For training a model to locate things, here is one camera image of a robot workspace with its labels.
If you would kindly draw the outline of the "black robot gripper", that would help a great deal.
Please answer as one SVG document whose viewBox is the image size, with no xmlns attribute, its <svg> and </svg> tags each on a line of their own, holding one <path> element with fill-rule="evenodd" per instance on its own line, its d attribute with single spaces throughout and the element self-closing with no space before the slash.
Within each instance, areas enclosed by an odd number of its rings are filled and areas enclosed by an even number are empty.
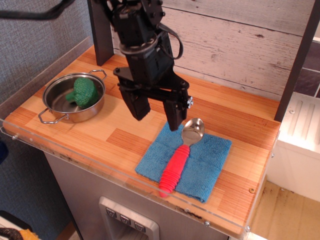
<svg viewBox="0 0 320 240">
<path fill-rule="evenodd" d="M 122 98 L 132 116 L 141 121 L 151 110 L 148 98 L 163 102 L 169 129 L 178 130 L 193 104 L 189 83 L 173 71 L 174 61 L 162 50 L 127 54 L 128 67 L 117 67 Z"/>
</svg>

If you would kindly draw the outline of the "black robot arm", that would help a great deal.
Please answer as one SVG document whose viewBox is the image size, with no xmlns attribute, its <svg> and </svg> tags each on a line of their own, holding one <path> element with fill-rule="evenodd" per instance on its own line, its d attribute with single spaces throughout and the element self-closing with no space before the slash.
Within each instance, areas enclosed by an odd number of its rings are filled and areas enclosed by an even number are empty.
<svg viewBox="0 0 320 240">
<path fill-rule="evenodd" d="M 128 67 L 118 67 L 118 87 L 132 116 L 140 121 L 151 110 L 149 99 L 163 103 L 171 131 L 176 131 L 193 100 L 189 83 L 174 73 L 175 60 L 169 36 L 178 35 L 161 23 L 165 12 L 161 0 L 100 0 L 103 11 L 117 33 L 119 49 Z"/>
</svg>

